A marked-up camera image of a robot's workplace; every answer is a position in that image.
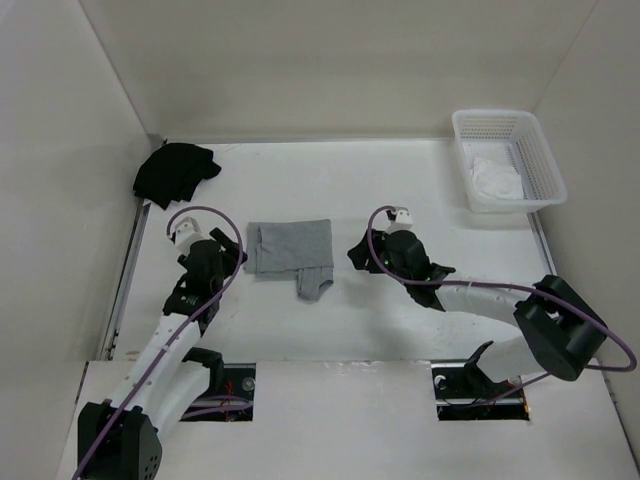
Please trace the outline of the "grey tank top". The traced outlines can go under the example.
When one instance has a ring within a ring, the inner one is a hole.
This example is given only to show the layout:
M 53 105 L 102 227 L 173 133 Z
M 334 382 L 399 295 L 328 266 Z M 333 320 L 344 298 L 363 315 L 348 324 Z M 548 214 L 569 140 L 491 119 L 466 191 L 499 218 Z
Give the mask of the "grey tank top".
M 334 282 L 332 245 L 329 219 L 250 222 L 245 270 L 262 280 L 295 280 L 300 300 L 318 302 Z

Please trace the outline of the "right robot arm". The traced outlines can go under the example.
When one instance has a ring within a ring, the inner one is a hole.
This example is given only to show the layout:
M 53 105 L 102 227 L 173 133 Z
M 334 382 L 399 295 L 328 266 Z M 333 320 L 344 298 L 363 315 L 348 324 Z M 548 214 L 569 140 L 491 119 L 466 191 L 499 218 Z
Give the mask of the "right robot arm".
M 599 320 L 554 275 L 536 283 L 534 293 L 512 287 L 479 288 L 454 268 L 431 262 L 422 242 L 408 230 L 391 234 L 374 230 L 348 250 L 347 256 L 357 270 L 370 274 L 390 271 L 401 278 L 409 296 L 424 308 L 478 315 L 520 330 L 509 341 L 489 341 L 471 357 L 463 380 L 475 395 L 487 395 L 504 380 L 537 372 L 575 381 L 606 339 L 593 323 L 539 295 L 553 294 Z

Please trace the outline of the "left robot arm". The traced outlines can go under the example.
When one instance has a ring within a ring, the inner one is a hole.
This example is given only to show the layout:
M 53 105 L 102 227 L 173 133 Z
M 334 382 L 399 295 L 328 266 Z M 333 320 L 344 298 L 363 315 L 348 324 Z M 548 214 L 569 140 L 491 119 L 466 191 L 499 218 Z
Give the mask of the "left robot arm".
M 203 234 L 190 217 L 171 239 L 184 273 L 125 378 L 103 401 L 80 411 L 76 479 L 155 478 L 163 439 L 198 396 L 210 399 L 223 390 L 224 373 L 196 345 L 246 254 L 240 240 L 219 228 Z

